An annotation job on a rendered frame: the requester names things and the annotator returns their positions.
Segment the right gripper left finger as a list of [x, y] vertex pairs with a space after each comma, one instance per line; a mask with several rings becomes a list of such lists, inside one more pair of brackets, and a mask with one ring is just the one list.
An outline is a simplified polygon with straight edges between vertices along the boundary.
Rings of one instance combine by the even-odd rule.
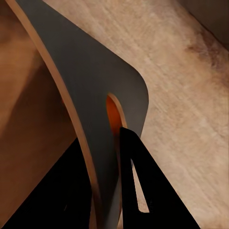
[[89, 229], [91, 202], [76, 138], [1, 229]]

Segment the trash can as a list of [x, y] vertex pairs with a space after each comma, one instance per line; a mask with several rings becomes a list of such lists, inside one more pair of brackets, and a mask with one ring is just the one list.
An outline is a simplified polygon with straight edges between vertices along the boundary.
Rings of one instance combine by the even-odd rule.
[[149, 95], [136, 68], [43, 0], [0, 0], [0, 229], [76, 138], [92, 189], [89, 229], [117, 229], [120, 136], [107, 95], [140, 138]]

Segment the can of soda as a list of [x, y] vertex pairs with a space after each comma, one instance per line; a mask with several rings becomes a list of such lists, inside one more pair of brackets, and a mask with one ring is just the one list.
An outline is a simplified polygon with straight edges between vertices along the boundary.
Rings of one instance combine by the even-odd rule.
[[[60, 95], [60, 100], [61, 103], [65, 106], [65, 103], [61, 95]], [[112, 130], [112, 134], [114, 136], [120, 136], [120, 127], [122, 127], [121, 116], [119, 114], [115, 102], [109, 95], [106, 96], [106, 107], [107, 107], [108, 119]]]

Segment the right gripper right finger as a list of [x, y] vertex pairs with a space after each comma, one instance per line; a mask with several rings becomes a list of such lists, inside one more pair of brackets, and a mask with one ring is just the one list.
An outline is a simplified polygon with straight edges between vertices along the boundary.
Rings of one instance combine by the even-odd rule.
[[[120, 127], [123, 229], [201, 229], [138, 135]], [[138, 209], [135, 170], [149, 213]]]

